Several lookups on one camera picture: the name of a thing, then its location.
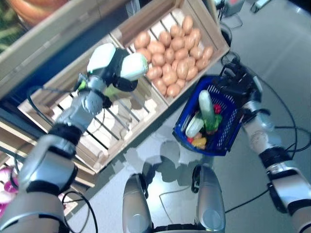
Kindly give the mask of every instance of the potato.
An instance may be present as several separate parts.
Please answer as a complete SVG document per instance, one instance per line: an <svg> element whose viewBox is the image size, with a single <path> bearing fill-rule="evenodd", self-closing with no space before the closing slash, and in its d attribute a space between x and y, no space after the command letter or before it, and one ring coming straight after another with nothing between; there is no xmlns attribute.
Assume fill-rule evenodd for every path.
<svg viewBox="0 0 311 233"><path fill-rule="evenodd" d="M194 45L195 46L198 46L198 44L200 43L200 40L201 40L201 32L200 32L200 29L198 28L193 28L191 33L190 33L190 36L193 37L195 39L195 43Z"/></svg>
<svg viewBox="0 0 311 233"><path fill-rule="evenodd" d="M176 84L180 87L180 89L183 89L186 85L186 81L183 79L177 79Z"/></svg>
<svg viewBox="0 0 311 233"><path fill-rule="evenodd" d="M208 46L208 47L204 48L202 58L203 59L210 59L211 56L213 55L213 52L214 52L214 49L212 46Z"/></svg>
<svg viewBox="0 0 311 233"><path fill-rule="evenodd" d="M134 47L136 50L145 48L150 42L150 35L148 32L140 32L134 40Z"/></svg>
<svg viewBox="0 0 311 233"><path fill-rule="evenodd" d="M166 94L167 88L161 78L154 79L152 82L162 95Z"/></svg>
<svg viewBox="0 0 311 233"><path fill-rule="evenodd" d="M190 57L186 58L186 60L187 60L187 64L188 64L189 68L195 66L195 58L194 57L190 56Z"/></svg>
<svg viewBox="0 0 311 233"><path fill-rule="evenodd" d="M209 60L202 58L202 59L196 61L195 66L198 68L198 71L201 71L202 69L207 67L208 64L209 64Z"/></svg>
<svg viewBox="0 0 311 233"><path fill-rule="evenodd" d="M175 60L182 60L188 57L188 50L183 48L175 52Z"/></svg>
<svg viewBox="0 0 311 233"><path fill-rule="evenodd" d="M162 66L162 74L165 75L170 71L173 71L172 66L168 63L165 63L164 66Z"/></svg>
<svg viewBox="0 0 311 233"><path fill-rule="evenodd" d="M178 60L174 60L173 63L172 63L172 69L173 69L173 71L176 71L176 69L177 69L177 64L178 64Z"/></svg>
<svg viewBox="0 0 311 233"><path fill-rule="evenodd" d="M194 46L195 39L191 36L185 36L185 48L188 50L191 50Z"/></svg>
<svg viewBox="0 0 311 233"><path fill-rule="evenodd" d="M164 53L165 61L168 64L172 64L175 60L175 52L173 49L168 48Z"/></svg>
<svg viewBox="0 0 311 233"><path fill-rule="evenodd" d="M201 59L202 55L203 55L203 51L197 46L193 47L190 50L190 56L194 57L196 60Z"/></svg>
<svg viewBox="0 0 311 233"><path fill-rule="evenodd" d="M182 29L185 35L189 35L193 27L193 20L191 16L186 16L183 20Z"/></svg>
<svg viewBox="0 0 311 233"><path fill-rule="evenodd" d="M151 62L151 53L149 50L145 49L145 48L141 48L136 50L136 52L139 52L140 54L144 55L144 57L147 59L148 63Z"/></svg>
<svg viewBox="0 0 311 233"><path fill-rule="evenodd" d="M165 46L169 47L171 44L171 34L168 33L167 31L162 31L159 35L159 41Z"/></svg>
<svg viewBox="0 0 311 233"><path fill-rule="evenodd" d="M159 41L151 41L149 45L147 46L147 49L150 51L151 54L155 53L162 53L165 52L164 45Z"/></svg>
<svg viewBox="0 0 311 233"><path fill-rule="evenodd" d="M151 63L154 67L161 67L165 64L164 55L161 53L155 53L151 57Z"/></svg>
<svg viewBox="0 0 311 233"><path fill-rule="evenodd" d="M177 81L177 74L175 71L170 71L162 76L162 80L166 86L169 86Z"/></svg>
<svg viewBox="0 0 311 233"><path fill-rule="evenodd" d="M200 139L202 138L202 134L200 132L198 132L194 137L193 139Z"/></svg>
<svg viewBox="0 0 311 233"><path fill-rule="evenodd" d="M185 35L185 32L177 24L171 26L170 33L172 38L183 37Z"/></svg>
<svg viewBox="0 0 311 233"><path fill-rule="evenodd" d="M156 78L160 78L162 76L162 68L161 67L151 67L146 73L146 77L149 80L153 80Z"/></svg>
<svg viewBox="0 0 311 233"><path fill-rule="evenodd" d="M176 97L180 92L180 86L177 84L169 85L166 91L167 96Z"/></svg>
<svg viewBox="0 0 311 233"><path fill-rule="evenodd" d="M190 81L198 74L198 68L197 67L191 67L188 70L188 74L186 77L186 81Z"/></svg>
<svg viewBox="0 0 311 233"><path fill-rule="evenodd" d="M174 51L180 50L180 49L182 49L184 46L185 46L185 40L184 40L184 38L175 37L175 38L172 40L172 49L173 49Z"/></svg>
<svg viewBox="0 0 311 233"><path fill-rule="evenodd" d="M176 73L179 79L185 80L188 74L188 64L186 60L181 60L177 64Z"/></svg>

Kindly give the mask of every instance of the gray floor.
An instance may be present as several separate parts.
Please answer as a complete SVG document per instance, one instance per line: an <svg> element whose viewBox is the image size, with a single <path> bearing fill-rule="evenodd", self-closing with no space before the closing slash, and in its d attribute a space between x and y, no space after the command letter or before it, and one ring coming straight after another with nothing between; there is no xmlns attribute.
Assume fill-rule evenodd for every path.
<svg viewBox="0 0 311 233"><path fill-rule="evenodd" d="M245 2L241 13L243 26L232 31L232 50L242 61L281 95L293 112L298 126L311 129L311 30L310 16L298 14L286 0L273 0L257 14L252 14ZM236 19L225 19L230 26ZM218 73L215 65L209 73ZM276 125L291 125L289 116L275 96L264 87L263 106L272 112ZM166 215L159 195L186 188L191 183L194 166L209 158L180 146L172 135L172 128L183 109L181 105L167 119L154 125L145 140L133 144L119 155L100 175L98 185L87 197L94 208L101 233L121 233L122 193L127 178L136 172L148 174L148 204L155 226L173 223L193 223L197 196L190 189L162 195ZM279 131L284 145L293 143L292 131ZM299 134L301 147L307 142ZM311 180L311 150L298 153L298 166ZM216 157L214 170L223 190L225 209L244 202L266 188L268 179L263 166L240 131L230 153ZM86 207L82 207L69 221L75 230L83 224ZM277 212L269 195L226 215L227 233L292 233L290 218ZM94 232L90 219L85 232Z"/></svg>

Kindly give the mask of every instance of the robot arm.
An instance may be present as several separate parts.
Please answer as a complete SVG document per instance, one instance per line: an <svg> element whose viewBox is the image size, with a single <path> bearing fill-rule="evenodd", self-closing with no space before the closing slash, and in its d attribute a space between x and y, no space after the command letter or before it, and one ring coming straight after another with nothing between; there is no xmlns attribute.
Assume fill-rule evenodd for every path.
<svg viewBox="0 0 311 233"><path fill-rule="evenodd" d="M220 91L232 95L244 113L242 125L251 148L266 168L275 207L292 217L298 233L311 233L311 185L282 147L270 112L261 107L262 87L256 74L235 58L224 66L221 77L214 83Z"/></svg>
<svg viewBox="0 0 311 233"><path fill-rule="evenodd" d="M104 90L112 84L122 91L133 91L147 70L141 54L129 55L112 44L96 48L71 107L29 153L18 175L18 195L0 220L1 232L68 232L58 195L70 187L77 174L71 161L75 147L92 119L102 108L110 107Z"/></svg>

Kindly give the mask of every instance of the blue basket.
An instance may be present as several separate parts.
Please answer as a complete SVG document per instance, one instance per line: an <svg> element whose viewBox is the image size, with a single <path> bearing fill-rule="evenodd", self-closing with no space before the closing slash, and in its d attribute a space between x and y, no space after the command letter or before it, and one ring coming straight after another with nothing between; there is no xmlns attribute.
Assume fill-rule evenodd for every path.
<svg viewBox="0 0 311 233"><path fill-rule="evenodd" d="M203 76L199 80L174 127L173 135L184 147L192 151L210 156L225 156L226 152L230 151L240 130L242 114L238 111L233 97L220 93L212 84L214 78L219 78L219 76ZM213 103L221 105L221 115L223 117L218 131L214 135L208 137L207 146L204 150L194 147L187 141L185 135L188 123L199 110L198 100L202 90L207 90L209 92Z"/></svg>

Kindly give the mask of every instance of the robotic humanoid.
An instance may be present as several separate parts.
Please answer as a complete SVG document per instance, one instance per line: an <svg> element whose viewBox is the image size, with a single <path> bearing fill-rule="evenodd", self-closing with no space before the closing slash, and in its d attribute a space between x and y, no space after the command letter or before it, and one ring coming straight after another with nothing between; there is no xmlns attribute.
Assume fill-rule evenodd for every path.
<svg viewBox="0 0 311 233"><path fill-rule="evenodd" d="M96 48L87 66L87 79L71 107L29 153L18 175L19 193L0 220L1 232L69 232L58 195L69 188L76 176L77 168L71 161L75 146L92 119L102 108L111 105L104 90L113 84L122 91L133 91L137 79L147 69L147 61L141 54L129 55L112 44ZM236 75L228 75L226 69ZM311 186L281 146L268 111L260 106L261 87L256 75L233 61L224 66L221 76L215 85L240 100L243 127L252 149L266 168L276 208L292 216L298 233L311 233ZM195 180L198 187L195 224L153 229L146 201L147 185L141 174L134 174L127 181L123 195L123 232L224 232L225 211L217 177L207 165L197 167L195 173L199 174Z"/></svg>

